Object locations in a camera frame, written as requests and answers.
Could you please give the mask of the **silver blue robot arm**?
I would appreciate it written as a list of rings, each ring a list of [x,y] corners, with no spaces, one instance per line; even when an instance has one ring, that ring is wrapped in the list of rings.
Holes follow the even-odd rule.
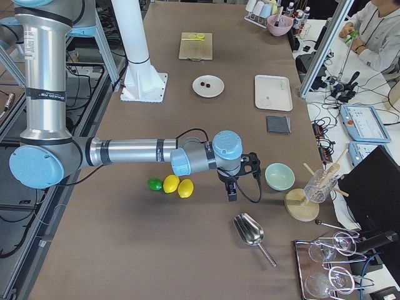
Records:
[[[177,176],[215,169],[230,201],[238,178],[260,179],[255,153],[244,154],[240,137],[221,131],[213,139],[101,140],[75,137],[66,128],[66,38],[97,33],[94,1],[16,1],[23,28],[27,127],[9,168],[23,185],[44,189],[89,166],[169,162]]]

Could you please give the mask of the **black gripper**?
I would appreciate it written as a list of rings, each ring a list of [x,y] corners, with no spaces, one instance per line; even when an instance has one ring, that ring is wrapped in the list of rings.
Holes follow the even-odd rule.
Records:
[[[217,168],[219,179],[226,184],[228,201],[237,200],[236,185],[234,180],[241,176],[251,174],[260,183],[261,181],[261,162],[255,152],[241,154],[239,159],[233,161],[230,166],[219,166]]]

